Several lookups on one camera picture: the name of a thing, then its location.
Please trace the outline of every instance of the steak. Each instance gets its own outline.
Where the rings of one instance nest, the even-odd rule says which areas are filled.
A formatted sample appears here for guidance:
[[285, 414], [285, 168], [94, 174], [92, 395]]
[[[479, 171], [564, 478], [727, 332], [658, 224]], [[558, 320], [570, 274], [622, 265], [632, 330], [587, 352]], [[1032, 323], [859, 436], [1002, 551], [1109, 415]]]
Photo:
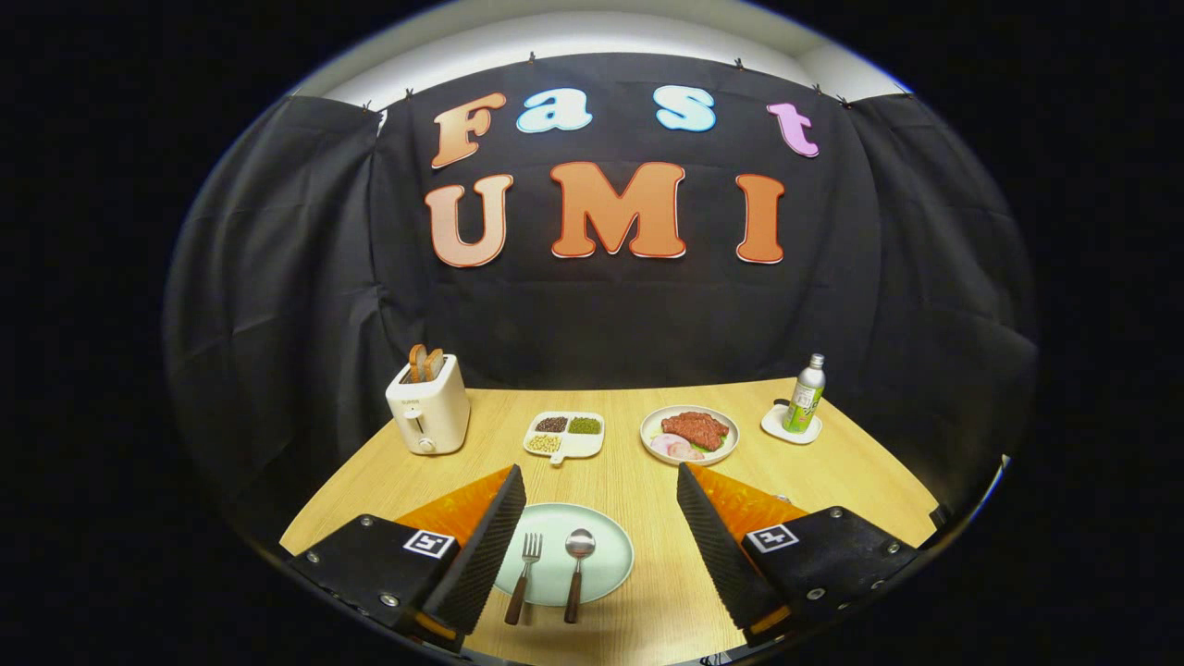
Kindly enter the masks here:
[[684, 411], [678, 416], [663, 418], [662, 431], [686, 437], [687, 441], [714, 452], [722, 446], [720, 437], [727, 436], [728, 427], [712, 418], [709, 414]]

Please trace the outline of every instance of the light green plate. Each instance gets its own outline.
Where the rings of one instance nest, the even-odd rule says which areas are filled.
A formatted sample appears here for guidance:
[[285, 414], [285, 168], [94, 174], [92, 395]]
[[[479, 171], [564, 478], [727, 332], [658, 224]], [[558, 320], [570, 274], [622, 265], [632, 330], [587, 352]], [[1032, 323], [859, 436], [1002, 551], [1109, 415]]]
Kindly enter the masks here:
[[575, 558], [564, 543], [577, 527], [592, 532], [596, 552], [584, 558], [580, 570], [580, 603], [596, 601], [620, 587], [633, 570], [633, 543], [617, 523], [599, 511], [574, 504], [534, 504], [522, 510], [506, 559], [494, 587], [514, 594], [522, 575], [522, 539], [527, 532], [542, 534], [542, 557], [530, 566], [526, 602], [536, 606], [567, 606], [567, 590], [575, 571]]

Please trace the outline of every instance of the bottle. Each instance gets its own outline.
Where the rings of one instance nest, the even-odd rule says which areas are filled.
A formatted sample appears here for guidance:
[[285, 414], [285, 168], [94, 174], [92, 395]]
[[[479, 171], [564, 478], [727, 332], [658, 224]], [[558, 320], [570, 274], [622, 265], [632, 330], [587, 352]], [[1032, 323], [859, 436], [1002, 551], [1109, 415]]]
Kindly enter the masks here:
[[813, 421], [813, 412], [822, 399], [822, 390], [826, 386], [826, 374], [822, 371], [822, 354], [810, 357], [810, 366], [798, 374], [798, 385], [793, 389], [790, 411], [785, 415], [783, 425], [794, 434], [805, 433]]

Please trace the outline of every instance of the plate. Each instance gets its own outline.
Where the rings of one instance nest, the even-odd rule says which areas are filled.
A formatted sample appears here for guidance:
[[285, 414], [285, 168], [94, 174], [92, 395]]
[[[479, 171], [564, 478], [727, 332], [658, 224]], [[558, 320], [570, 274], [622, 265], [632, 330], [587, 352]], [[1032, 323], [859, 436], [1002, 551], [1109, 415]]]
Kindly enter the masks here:
[[[567, 425], [564, 427], [562, 433], [539, 433], [534, 428], [543, 418], [551, 418], [555, 416], [561, 416], [567, 418]], [[572, 427], [573, 418], [592, 418], [600, 423], [600, 431], [596, 435], [583, 435], [579, 433], [568, 433], [567, 428]], [[534, 452], [527, 448], [526, 443], [530, 441], [535, 435], [555, 435], [560, 438], [559, 450], [554, 453]], [[540, 411], [533, 420], [530, 420], [530, 425], [526, 429], [526, 435], [522, 437], [522, 448], [534, 455], [549, 455], [552, 465], [561, 465], [565, 457], [588, 457], [598, 454], [600, 447], [604, 446], [604, 417], [599, 414], [592, 414], [591, 411]]]
[[774, 437], [794, 444], [809, 444], [818, 438], [818, 433], [822, 433], [822, 418], [817, 414], [810, 420], [810, 425], [806, 425], [805, 433], [790, 433], [785, 429], [785, 425], [781, 425], [785, 422], [785, 412], [787, 411], [790, 411], [790, 408], [774, 404], [772, 409], [765, 412], [765, 417], [760, 420], [761, 429]]
[[633, 570], [633, 542], [616, 520], [599, 511], [575, 504], [533, 504], [522, 510], [517, 529], [506, 550], [494, 587], [514, 594], [522, 575], [522, 539], [527, 532], [542, 534], [542, 557], [530, 565], [526, 584], [526, 602], [536, 606], [567, 606], [575, 558], [567, 555], [564, 543], [573, 530], [584, 527], [596, 539], [596, 551], [580, 565], [580, 603], [606, 596], [625, 582]]
[[[703, 460], [682, 460], [681, 457], [670, 457], [664, 453], [655, 450], [654, 447], [650, 446], [650, 441], [654, 440], [656, 435], [662, 433], [662, 420], [682, 414], [684, 411], [702, 411], [704, 414], [709, 414], [716, 421], [728, 427], [728, 436], [723, 440], [723, 446], [713, 453], [703, 453]], [[708, 409], [706, 406], [690, 405], [690, 404], [664, 406], [662, 409], [650, 412], [650, 415], [646, 416], [644, 421], [642, 421], [641, 435], [642, 435], [642, 446], [645, 447], [645, 450], [650, 452], [650, 454], [654, 455], [654, 457], [664, 462], [669, 462], [670, 465], [678, 465], [680, 462], [694, 462], [696, 465], [714, 465], [723, 460], [728, 455], [731, 455], [732, 452], [735, 450], [736, 444], [740, 442], [740, 428], [736, 427], [735, 421], [732, 421], [729, 417], [725, 416], [723, 414], [720, 414], [719, 411], [715, 411], [714, 409]]]

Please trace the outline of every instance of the toast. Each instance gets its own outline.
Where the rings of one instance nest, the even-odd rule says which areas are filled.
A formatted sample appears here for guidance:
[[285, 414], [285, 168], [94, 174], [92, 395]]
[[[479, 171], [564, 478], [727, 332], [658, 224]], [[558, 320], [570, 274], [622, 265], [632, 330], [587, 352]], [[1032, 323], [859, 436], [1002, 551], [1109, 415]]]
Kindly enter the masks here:
[[411, 347], [411, 353], [407, 354], [407, 365], [411, 366], [411, 380], [423, 382], [425, 377], [425, 364], [427, 361], [427, 347], [423, 345], [416, 345]]
[[440, 371], [444, 370], [444, 350], [432, 350], [432, 353], [427, 354], [427, 360], [424, 361], [424, 382], [431, 382], [440, 376]]

